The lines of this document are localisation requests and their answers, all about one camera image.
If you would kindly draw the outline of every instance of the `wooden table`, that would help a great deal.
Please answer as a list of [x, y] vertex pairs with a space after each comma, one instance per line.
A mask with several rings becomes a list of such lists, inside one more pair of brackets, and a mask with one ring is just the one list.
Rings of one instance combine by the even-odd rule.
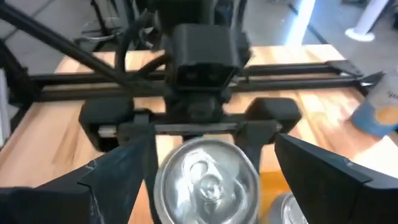
[[[251, 65], [343, 59], [330, 45], [255, 47], [253, 53], [249, 62]], [[97, 56], [108, 63], [114, 59], [114, 53], [99, 53]], [[126, 65], [130, 69], [138, 69], [152, 57], [146, 51], [130, 52], [126, 57]], [[57, 69], [59, 73], [87, 71], [89, 69], [70, 58], [65, 58]], [[347, 121], [363, 100], [354, 88], [238, 93], [233, 95], [231, 103], [224, 108], [230, 113], [243, 112], [258, 96], [283, 96], [297, 102], [303, 118], [290, 132], [291, 135], [344, 155], [366, 167], [398, 177], [398, 147], [394, 144], [396, 134], [377, 139], [358, 131]], [[134, 101], [138, 107], [147, 107], [155, 112], [164, 110], [161, 97], [136, 98]], [[101, 155], [93, 149], [78, 123], [82, 104], [83, 101], [64, 101], [32, 105], [0, 152], [1, 187], [36, 187]], [[220, 137], [231, 140], [228, 135]], [[181, 137], [157, 136], [159, 162], [181, 142]], [[267, 177], [267, 174], [275, 178], [273, 181], [265, 181], [271, 188], [276, 182], [285, 185], [273, 145], [264, 146], [262, 150], [261, 175]], [[276, 193], [266, 195], [266, 200], [270, 202], [274, 194]], [[132, 211], [130, 223], [152, 223], [144, 185]]]

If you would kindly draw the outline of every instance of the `white pole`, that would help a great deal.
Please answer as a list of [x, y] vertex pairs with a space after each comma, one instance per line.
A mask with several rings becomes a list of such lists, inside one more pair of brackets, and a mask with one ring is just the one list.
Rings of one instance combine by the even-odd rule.
[[388, 0], [372, 0], [362, 13], [357, 25], [348, 29], [346, 35], [361, 42], [374, 40], [374, 34], [370, 30], [387, 3]]
[[0, 69], [0, 147], [2, 147], [11, 135], [10, 120], [8, 117], [8, 87], [6, 75]]

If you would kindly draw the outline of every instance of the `blue can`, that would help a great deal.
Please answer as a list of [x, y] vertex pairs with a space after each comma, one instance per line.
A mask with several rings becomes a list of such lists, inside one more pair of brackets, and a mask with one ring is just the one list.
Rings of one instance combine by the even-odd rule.
[[398, 72], [389, 72], [351, 116], [360, 130], [382, 138], [398, 128]]

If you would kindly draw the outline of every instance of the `gray floor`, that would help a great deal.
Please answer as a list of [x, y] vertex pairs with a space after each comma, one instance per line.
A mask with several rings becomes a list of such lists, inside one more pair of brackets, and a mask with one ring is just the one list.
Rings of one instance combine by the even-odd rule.
[[[78, 37], [83, 25], [95, 15], [89, 0], [8, 0], [35, 19], [68, 39]], [[113, 14], [105, 0], [98, 0], [105, 16]], [[293, 3], [298, 15], [287, 6]], [[341, 4], [338, 0], [249, 0], [244, 29], [253, 45], [320, 44], [308, 29], [310, 24], [328, 43], [334, 45], [363, 72], [392, 68], [398, 62], [398, 32], [391, 29], [387, 11], [374, 28], [376, 40], [359, 43], [344, 31], [355, 26], [363, 8]], [[13, 27], [0, 21], [0, 37]], [[17, 58], [30, 73], [53, 72], [63, 55], [43, 43], [17, 31], [7, 40]]]

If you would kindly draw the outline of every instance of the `silver can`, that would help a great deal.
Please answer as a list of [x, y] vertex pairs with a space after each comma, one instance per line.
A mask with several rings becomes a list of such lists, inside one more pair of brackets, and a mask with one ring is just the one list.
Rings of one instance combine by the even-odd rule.
[[174, 149], [156, 175], [155, 206], [166, 223], [254, 223], [259, 178], [243, 151], [196, 138]]

